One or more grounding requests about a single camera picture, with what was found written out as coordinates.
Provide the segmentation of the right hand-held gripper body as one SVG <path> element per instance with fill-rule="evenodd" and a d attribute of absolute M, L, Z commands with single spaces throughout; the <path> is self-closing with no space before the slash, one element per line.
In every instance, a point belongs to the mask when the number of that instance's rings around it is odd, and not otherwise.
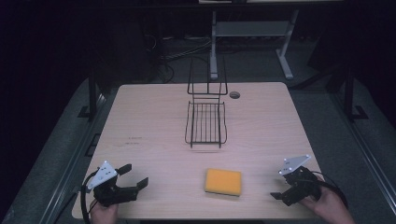
<path fill-rule="evenodd" d="M 315 200 L 321 197 L 317 177 L 304 165 L 311 159 L 310 155 L 286 158 L 279 174 L 290 185 L 289 197 L 301 197 L 302 199 L 312 196 Z"/>

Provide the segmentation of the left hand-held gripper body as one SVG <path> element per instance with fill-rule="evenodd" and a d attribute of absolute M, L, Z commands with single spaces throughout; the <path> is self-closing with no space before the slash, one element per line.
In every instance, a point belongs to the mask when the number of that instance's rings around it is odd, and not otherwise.
<path fill-rule="evenodd" d="M 109 207 L 111 204 L 128 203 L 137 199 L 137 194 L 128 194 L 129 187 L 117 185 L 117 169 L 108 161 L 104 161 L 93 175 L 87 190 L 93 191 L 93 197 L 101 205 Z"/>

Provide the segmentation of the yellow sponge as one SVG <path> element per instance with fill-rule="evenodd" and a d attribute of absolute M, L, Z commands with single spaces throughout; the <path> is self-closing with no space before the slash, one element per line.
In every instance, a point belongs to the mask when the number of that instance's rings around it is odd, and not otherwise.
<path fill-rule="evenodd" d="M 242 193 L 242 173 L 209 168 L 205 176 L 205 191 L 239 197 Z"/>

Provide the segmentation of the black wire rack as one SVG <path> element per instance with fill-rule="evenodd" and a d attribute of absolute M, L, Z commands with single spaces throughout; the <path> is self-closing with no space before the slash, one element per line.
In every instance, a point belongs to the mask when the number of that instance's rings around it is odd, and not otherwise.
<path fill-rule="evenodd" d="M 226 106 L 223 98 L 229 93 L 227 77 L 212 80 L 195 79 L 194 59 L 191 59 L 187 94 L 190 96 L 184 140 L 190 147 L 215 145 L 221 148 L 227 141 Z"/>

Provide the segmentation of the person's left hand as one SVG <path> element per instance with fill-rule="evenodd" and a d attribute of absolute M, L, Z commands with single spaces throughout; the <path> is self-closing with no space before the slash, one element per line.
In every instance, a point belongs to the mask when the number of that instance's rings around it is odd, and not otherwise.
<path fill-rule="evenodd" d="M 111 204 L 109 207 L 101 205 L 94 200 L 90 204 L 92 224 L 116 224 L 119 206 Z"/>

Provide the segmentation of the person's right hand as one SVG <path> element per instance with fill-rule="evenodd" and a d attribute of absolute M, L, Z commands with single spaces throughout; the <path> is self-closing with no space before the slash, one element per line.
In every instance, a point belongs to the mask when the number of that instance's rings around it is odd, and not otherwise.
<path fill-rule="evenodd" d="M 328 224 L 356 224 L 341 198 L 330 189 L 321 187 L 321 197 L 318 201 L 304 198 L 300 204 L 321 217 Z"/>

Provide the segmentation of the aluminium frame rail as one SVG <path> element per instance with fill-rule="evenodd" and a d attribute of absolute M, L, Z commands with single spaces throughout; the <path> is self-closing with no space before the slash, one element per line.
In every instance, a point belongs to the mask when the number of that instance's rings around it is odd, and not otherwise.
<path fill-rule="evenodd" d="M 390 210 L 396 216 L 396 188 L 394 188 L 389 181 L 389 178 L 385 174 L 384 170 L 380 166 L 377 158 L 371 151 L 368 143 L 364 140 L 360 130 L 358 129 L 355 119 L 351 119 L 347 113 L 344 111 L 343 103 L 340 98 L 331 93 L 330 98 L 335 105 L 337 111 L 340 113 L 343 122 L 346 124 L 350 133 L 352 134 L 354 140 L 359 146 L 361 155 L 363 157 L 364 162 L 366 163 L 372 177 L 375 180 L 375 183 L 378 185 L 383 197 L 385 198 L 387 204 L 389 205 Z"/>
<path fill-rule="evenodd" d="M 54 142 L 50 144 L 52 152 L 48 155 L 49 168 L 59 174 L 51 177 L 55 185 L 49 195 L 39 224 L 54 224 L 61 210 L 73 201 L 87 171 L 90 158 L 85 157 L 91 147 L 91 141 L 100 132 L 98 117 L 101 116 L 106 97 L 100 93 L 93 101 L 97 112 L 91 118 L 87 103 L 80 105 L 81 97 L 72 99 L 70 109 L 62 115 L 60 126 L 55 128 Z"/>

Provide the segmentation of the black metal post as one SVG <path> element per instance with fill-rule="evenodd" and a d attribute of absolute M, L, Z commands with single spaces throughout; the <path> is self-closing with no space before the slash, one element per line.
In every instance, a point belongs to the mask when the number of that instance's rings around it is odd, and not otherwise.
<path fill-rule="evenodd" d="M 78 113 L 79 118 L 86 118 L 93 121 L 97 112 L 97 91 L 95 73 L 90 73 L 88 77 L 89 104 L 84 105 Z"/>
<path fill-rule="evenodd" d="M 350 122 L 356 119 L 368 119 L 367 114 L 360 105 L 353 104 L 354 95 L 354 76 L 350 67 L 345 73 L 345 88 L 344 88 L 344 113 Z"/>

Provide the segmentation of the white metal desk frame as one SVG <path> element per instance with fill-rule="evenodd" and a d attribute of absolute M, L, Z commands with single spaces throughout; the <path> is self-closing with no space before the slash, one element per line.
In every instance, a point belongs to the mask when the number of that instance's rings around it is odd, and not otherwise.
<path fill-rule="evenodd" d="M 286 52 L 293 34 L 299 10 L 293 10 L 288 21 L 218 21 L 217 12 L 212 12 L 211 50 L 209 52 L 209 77 L 219 77 L 217 40 L 220 37 L 283 37 L 283 45 L 276 50 L 285 79 L 292 80 L 293 74 L 286 59 Z"/>

